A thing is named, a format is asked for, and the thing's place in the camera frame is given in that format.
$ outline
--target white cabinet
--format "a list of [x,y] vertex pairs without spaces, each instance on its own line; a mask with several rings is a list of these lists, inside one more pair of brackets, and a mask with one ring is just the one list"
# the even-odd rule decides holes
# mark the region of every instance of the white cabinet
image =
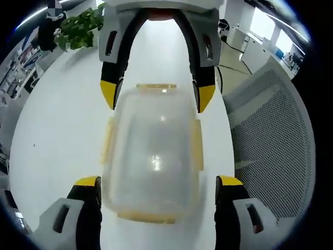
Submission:
[[229,34],[227,37],[227,44],[231,48],[235,48],[239,51],[244,52],[245,49],[244,44],[246,43],[245,42],[246,37],[247,35],[245,33],[237,29],[235,26],[232,26],[229,30]]
[[267,48],[263,47],[260,43],[250,37],[248,46],[243,54],[242,61],[253,74],[264,66],[270,56],[271,53]]

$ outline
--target tabletop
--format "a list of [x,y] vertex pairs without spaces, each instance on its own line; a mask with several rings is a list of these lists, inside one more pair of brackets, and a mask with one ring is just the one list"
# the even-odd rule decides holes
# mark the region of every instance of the tabletop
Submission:
[[[39,216],[82,177],[101,175],[106,126],[114,111],[100,90],[95,48],[70,51],[45,72],[27,100],[12,141],[10,187],[34,231]],[[175,83],[193,98],[185,39],[174,20],[147,21],[131,49],[122,93],[137,83]],[[127,221],[102,205],[101,249],[214,249],[215,177],[234,175],[231,132],[219,88],[201,120],[200,205],[173,225]]]

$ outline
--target container lid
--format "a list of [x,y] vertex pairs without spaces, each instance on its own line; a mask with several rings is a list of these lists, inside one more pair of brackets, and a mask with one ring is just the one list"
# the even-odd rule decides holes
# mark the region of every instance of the container lid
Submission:
[[198,185],[195,119],[189,96],[175,87],[141,85],[123,94],[102,177],[104,204],[136,218],[190,212]]

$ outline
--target mesh chair back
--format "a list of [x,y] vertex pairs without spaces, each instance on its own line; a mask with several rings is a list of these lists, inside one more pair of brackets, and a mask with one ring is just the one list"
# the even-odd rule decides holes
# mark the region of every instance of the mesh chair back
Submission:
[[299,218],[313,193],[315,144],[296,88],[282,67],[269,60],[223,98],[232,131],[236,177],[281,223],[285,218]]

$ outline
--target white robot body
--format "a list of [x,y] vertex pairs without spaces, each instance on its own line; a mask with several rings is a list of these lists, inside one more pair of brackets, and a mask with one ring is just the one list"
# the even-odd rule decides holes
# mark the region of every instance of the white robot body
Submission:
[[118,10],[132,8],[174,8],[203,13],[209,9],[219,8],[224,0],[104,0]]

